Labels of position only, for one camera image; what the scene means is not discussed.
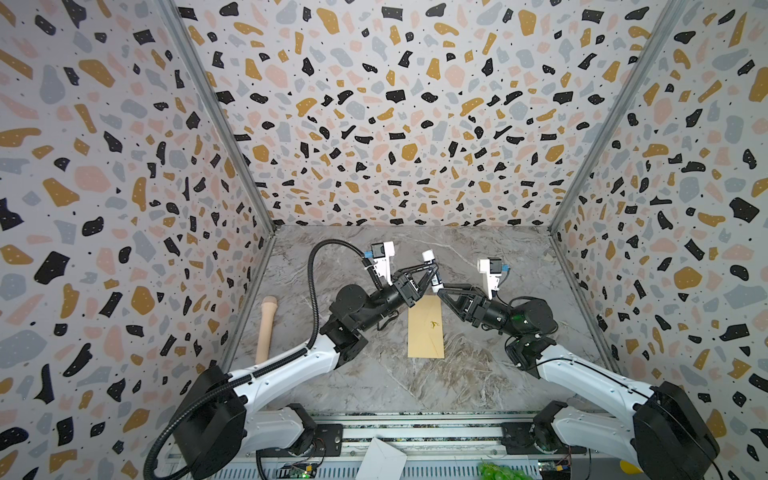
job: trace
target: gray marble surface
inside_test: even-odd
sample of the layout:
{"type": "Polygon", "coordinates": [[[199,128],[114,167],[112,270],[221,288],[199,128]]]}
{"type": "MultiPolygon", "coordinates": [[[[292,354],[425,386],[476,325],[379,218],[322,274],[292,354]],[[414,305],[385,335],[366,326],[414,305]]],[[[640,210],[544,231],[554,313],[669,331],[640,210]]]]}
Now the gray marble surface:
{"type": "MultiPolygon", "coordinates": [[[[312,309],[306,263],[315,243],[326,238],[346,240],[359,249],[391,240],[396,255],[392,271],[421,263],[421,252],[433,250],[446,283],[482,286],[475,268],[479,257],[501,257],[511,267],[502,285],[504,299],[529,295],[549,303],[560,324],[553,335],[579,356],[600,362],[597,348],[554,258],[546,232],[511,227],[282,227],[278,232],[256,304],[243,331],[232,369],[254,362],[261,300],[278,299],[270,355],[305,341],[312,330],[312,309]]],[[[344,285],[358,283],[369,292],[373,284],[359,258],[344,247],[327,246],[315,260],[320,324],[344,285]]],[[[355,360],[316,377],[279,397],[270,407],[299,402],[313,412],[492,412],[537,411],[551,400],[590,409],[569,390],[515,369],[504,352],[505,336],[459,320],[443,305],[444,359],[408,358],[407,312],[389,327],[364,333],[369,344],[355,360]]]]}

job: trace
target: terrazzo wallpaper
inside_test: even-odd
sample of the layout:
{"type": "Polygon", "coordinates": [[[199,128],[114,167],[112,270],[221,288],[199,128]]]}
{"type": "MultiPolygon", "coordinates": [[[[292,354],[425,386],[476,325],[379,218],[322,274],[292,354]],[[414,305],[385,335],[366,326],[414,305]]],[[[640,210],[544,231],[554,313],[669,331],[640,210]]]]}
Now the terrazzo wallpaper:
{"type": "Polygon", "coordinates": [[[278,224],[549,224],[663,0],[179,0],[278,224]]]}
{"type": "Polygon", "coordinates": [[[260,226],[154,3],[0,15],[0,477],[137,478],[260,226]]]}
{"type": "Polygon", "coordinates": [[[768,476],[767,8],[690,2],[556,234],[614,358],[685,388],[732,480],[768,476]]]}

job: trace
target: beige object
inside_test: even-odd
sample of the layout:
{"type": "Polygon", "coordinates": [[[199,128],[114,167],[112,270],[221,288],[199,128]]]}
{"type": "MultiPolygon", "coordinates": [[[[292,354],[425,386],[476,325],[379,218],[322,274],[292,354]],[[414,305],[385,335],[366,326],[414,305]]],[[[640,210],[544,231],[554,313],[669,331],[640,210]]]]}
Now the beige object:
{"type": "Polygon", "coordinates": [[[256,364],[264,363],[270,358],[270,340],[272,340],[272,323],[275,321],[277,298],[265,296],[261,301],[261,327],[259,328],[259,343],[256,345],[256,364]]]}
{"type": "Polygon", "coordinates": [[[444,359],[440,297],[425,295],[408,309],[408,357],[444,359]]]}

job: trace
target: black cable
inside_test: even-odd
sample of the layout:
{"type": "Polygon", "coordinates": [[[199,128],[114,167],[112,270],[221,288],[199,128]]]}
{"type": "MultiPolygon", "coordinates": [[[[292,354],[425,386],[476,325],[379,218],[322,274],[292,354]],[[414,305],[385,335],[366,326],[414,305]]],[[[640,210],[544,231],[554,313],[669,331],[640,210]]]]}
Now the black cable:
{"type": "Polygon", "coordinates": [[[371,280],[373,280],[373,284],[376,286],[376,289],[382,289],[381,280],[379,280],[379,277],[373,270],[373,265],[371,264],[370,260],[366,258],[366,255],[362,252],[362,250],[349,242],[338,240],[336,238],[329,238],[328,240],[318,242],[317,245],[312,248],[309,262],[306,265],[306,281],[310,286],[310,304],[312,305],[312,335],[310,336],[309,342],[306,344],[306,348],[308,350],[311,350],[315,345],[315,340],[317,340],[317,333],[320,330],[320,309],[317,306],[317,293],[315,292],[315,255],[317,255],[318,250],[323,248],[325,245],[341,245],[342,247],[347,247],[351,251],[357,253],[358,257],[362,259],[362,264],[366,267],[366,270],[368,270],[368,274],[371,276],[371,280]]]}
{"type": "MultiPolygon", "coordinates": [[[[638,392],[636,389],[633,389],[633,388],[631,388],[629,385],[626,385],[626,384],[625,384],[625,383],[623,383],[623,382],[619,382],[618,380],[616,380],[616,379],[615,379],[615,378],[613,378],[612,376],[608,375],[607,373],[601,372],[600,370],[598,370],[598,369],[595,369],[594,367],[592,367],[592,366],[589,366],[589,365],[587,365],[586,363],[578,362],[578,361],[576,361],[576,360],[574,360],[574,359],[567,359],[567,358],[565,358],[565,357],[558,357],[558,358],[553,358],[553,359],[546,359],[546,360],[545,360],[545,361],[543,361],[543,362],[539,362],[539,363],[537,363],[535,366],[536,366],[536,367],[539,367],[540,365],[544,365],[545,363],[549,363],[549,362],[554,362],[555,360],[564,360],[564,361],[566,361],[566,362],[572,362],[572,363],[576,363],[577,365],[581,365],[581,366],[583,366],[583,367],[585,367],[585,368],[588,368],[588,369],[592,370],[593,372],[599,373],[600,375],[604,376],[605,378],[607,378],[607,379],[609,379],[609,380],[613,380],[614,382],[616,382],[616,383],[617,383],[617,384],[619,384],[620,386],[623,386],[625,389],[629,389],[629,390],[631,390],[633,393],[637,393],[639,396],[641,396],[641,397],[645,398],[646,400],[650,400],[650,396],[647,396],[647,395],[645,395],[645,394],[644,394],[644,393],[642,393],[642,392],[638,392]]],[[[686,428],[685,428],[685,426],[683,426],[683,424],[682,424],[682,423],[680,423],[680,420],[678,420],[677,418],[675,418],[675,416],[674,416],[674,415],[672,415],[672,413],[671,413],[669,410],[665,409],[665,408],[664,408],[664,407],[661,405],[661,403],[660,403],[660,402],[659,402],[659,403],[656,403],[655,405],[656,405],[657,407],[659,407],[660,409],[662,409],[662,410],[664,411],[664,413],[666,413],[666,414],[667,414],[667,415],[668,415],[668,416],[669,416],[671,419],[673,419],[673,420],[675,421],[675,423],[677,423],[677,424],[680,426],[680,429],[682,429],[682,430],[683,430],[683,432],[685,432],[685,434],[686,434],[686,435],[688,435],[688,438],[690,438],[690,440],[691,440],[691,441],[694,443],[694,445],[695,445],[696,447],[698,447],[698,449],[699,449],[699,450],[701,450],[701,452],[704,454],[704,456],[705,456],[705,457],[707,457],[707,460],[709,460],[709,461],[710,461],[710,463],[712,464],[712,466],[715,468],[715,470],[717,470],[717,474],[720,476],[720,480],[723,480],[723,473],[720,471],[720,467],[718,467],[718,466],[717,466],[717,463],[715,463],[715,460],[714,460],[714,458],[711,458],[711,457],[710,457],[710,454],[708,454],[708,453],[707,453],[707,451],[706,451],[706,450],[704,450],[704,448],[703,448],[701,445],[699,445],[699,442],[697,442],[697,441],[696,441],[696,439],[694,438],[694,436],[693,436],[693,435],[691,435],[691,434],[690,434],[690,432],[688,432],[688,429],[686,429],[686,428]]]]}

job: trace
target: white paper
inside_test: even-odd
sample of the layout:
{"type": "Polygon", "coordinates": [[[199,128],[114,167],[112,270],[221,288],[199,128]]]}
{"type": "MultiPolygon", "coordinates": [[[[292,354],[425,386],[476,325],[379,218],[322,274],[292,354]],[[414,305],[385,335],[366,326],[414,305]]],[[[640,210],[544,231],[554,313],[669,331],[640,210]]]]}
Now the white paper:
{"type": "Polygon", "coordinates": [[[373,439],[355,480],[399,480],[407,459],[395,447],[373,439]]]}

